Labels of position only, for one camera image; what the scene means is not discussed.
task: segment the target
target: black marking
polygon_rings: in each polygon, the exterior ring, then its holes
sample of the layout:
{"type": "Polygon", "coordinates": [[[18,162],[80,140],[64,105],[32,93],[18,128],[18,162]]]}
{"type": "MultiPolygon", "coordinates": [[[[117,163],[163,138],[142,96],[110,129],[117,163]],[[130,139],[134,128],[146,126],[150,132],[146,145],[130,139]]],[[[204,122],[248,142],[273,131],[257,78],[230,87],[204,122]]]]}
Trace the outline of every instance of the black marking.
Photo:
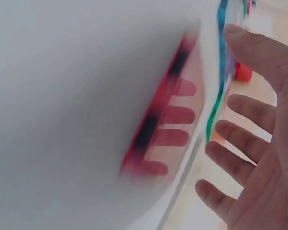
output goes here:
{"type": "Polygon", "coordinates": [[[136,137],[133,149],[141,149],[141,152],[145,153],[154,131],[157,128],[160,117],[149,114],[145,119],[138,136],[136,137]]]}
{"type": "Polygon", "coordinates": [[[178,78],[180,75],[183,66],[185,65],[188,59],[189,53],[183,50],[180,50],[175,58],[175,61],[169,71],[168,78],[178,78]]]}

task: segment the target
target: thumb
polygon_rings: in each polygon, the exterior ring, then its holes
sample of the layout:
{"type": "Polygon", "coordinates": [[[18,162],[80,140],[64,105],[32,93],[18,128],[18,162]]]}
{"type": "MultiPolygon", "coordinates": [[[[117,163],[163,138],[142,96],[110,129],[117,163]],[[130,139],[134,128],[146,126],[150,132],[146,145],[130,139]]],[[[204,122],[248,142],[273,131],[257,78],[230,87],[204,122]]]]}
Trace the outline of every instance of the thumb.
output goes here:
{"type": "Polygon", "coordinates": [[[288,83],[288,46],[227,25],[224,39],[236,60],[261,74],[279,93],[288,83]]]}

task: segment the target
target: white surface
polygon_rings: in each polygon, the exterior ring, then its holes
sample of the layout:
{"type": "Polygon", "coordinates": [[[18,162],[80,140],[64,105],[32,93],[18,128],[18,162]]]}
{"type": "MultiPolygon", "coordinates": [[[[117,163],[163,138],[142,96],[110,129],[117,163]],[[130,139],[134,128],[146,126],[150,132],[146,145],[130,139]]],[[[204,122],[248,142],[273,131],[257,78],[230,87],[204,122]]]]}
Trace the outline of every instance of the white surface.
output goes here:
{"type": "Polygon", "coordinates": [[[205,128],[211,113],[212,107],[218,93],[218,30],[217,30],[217,9],[219,6],[218,0],[206,1],[203,0],[201,5],[201,33],[200,33],[200,46],[202,53],[202,61],[204,68],[204,81],[205,81],[205,104],[198,121],[198,125],[190,142],[190,146],[184,156],[180,165],[177,175],[168,188],[163,197],[140,219],[135,221],[128,230],[147,230],[156,229],[163,217],[164,212],[171,201],[175,189],[182,177],[184,168],[192,153],[198,135],[202,133],[205,139],[205,128]]]}
{"type": "MultiPolygon", "coordinates": [[[[199,9],[195,0],[0,0],[0,230],[123,229],[160,198],[117,174],[199,9]]],[[[201,35],[210,78],[214,33],[201,35]]]]}

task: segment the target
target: hand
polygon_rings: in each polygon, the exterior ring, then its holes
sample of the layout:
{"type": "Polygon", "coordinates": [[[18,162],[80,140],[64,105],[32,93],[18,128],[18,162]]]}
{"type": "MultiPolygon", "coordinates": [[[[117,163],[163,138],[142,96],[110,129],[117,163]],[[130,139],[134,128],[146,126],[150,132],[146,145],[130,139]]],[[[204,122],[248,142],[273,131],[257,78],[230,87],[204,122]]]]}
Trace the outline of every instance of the hand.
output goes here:
{"type": "Polygon", "coordinates": [[[201,180],[196,191],[229,230],[288,230],[288,47],[233,25],[225,28],[224,38],[237,61],[263,75],[278,95],[277,108],[238,95],[229,97],[228,106],[271,133],[272,141],[219,121],[216,131],[253,163],[210,142],[207,155],[244,189],[235,200],[201,180]]]}
{"type": "MultiPolygon", "coordinates": [[[[154,100],[153,106],[156,109],[159,108],[160,104],[164,103],[164,98],[167,98],[167,94],[170,96],[194,96],[196,95],[196,85],[186,79],[178,79],[175,85],[168,85],[164,87],[162,91],[158,92],[157,100],[154,100]]],[[[195,122],[196,114],[188,107],[181,106],[168,106],[164,112],[164,117],[162,118],[162,124],[192,124],[195,122]]],[[[187,131],[180,129],[163,129],[159,128],[155,137],[152,140],[152,146],[185,146],[188,143],[189,134],[187,131]]],[[[159,161],[151,161],[140,159],[139,161],[135,158],[129,162],[129,167],[134,170],[133,172],[138,176],[164,176],[168,173],[168,166],[159,161]]]]}

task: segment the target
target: floor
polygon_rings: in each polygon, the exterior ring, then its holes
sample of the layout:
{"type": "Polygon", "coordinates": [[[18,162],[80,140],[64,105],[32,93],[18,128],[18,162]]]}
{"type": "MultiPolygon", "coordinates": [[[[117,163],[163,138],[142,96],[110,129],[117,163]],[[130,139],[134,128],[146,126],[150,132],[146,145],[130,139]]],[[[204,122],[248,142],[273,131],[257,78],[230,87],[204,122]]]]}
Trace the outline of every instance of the floor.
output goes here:
{"type": "MultiPolygon", "coordinates": [[[[257,7],[252,9],[251,13],[255,15],[255,17],[250,17],[248,22],[251,31],[272,37],[288,45],[288,0],[272,0],[270,2],[258,0],[257,7]]],[[[233,84],[230,93],[245,94],[269,104],[276,104],[275,93],[264,78],[257,73],[253,74],[251,82],[247,85],[233,84]]],[[[229,109],[225,110],[222,118],[233,121],[262,138],[267,140],[270,138],[269,134],[229,109]]],[[[242,153],[230,144],[224,143],[224,145],[237,155],[242,156],[242,153]]],[[[235,198],[239,196],[242,187],[212,163],[204,153],[204,146],[205,142],[203,141],[163,230],[227,229],[222,220],[201,202],[195,192],[194,185],[199,179],[207,179],[220,190],[235,198]]]]}

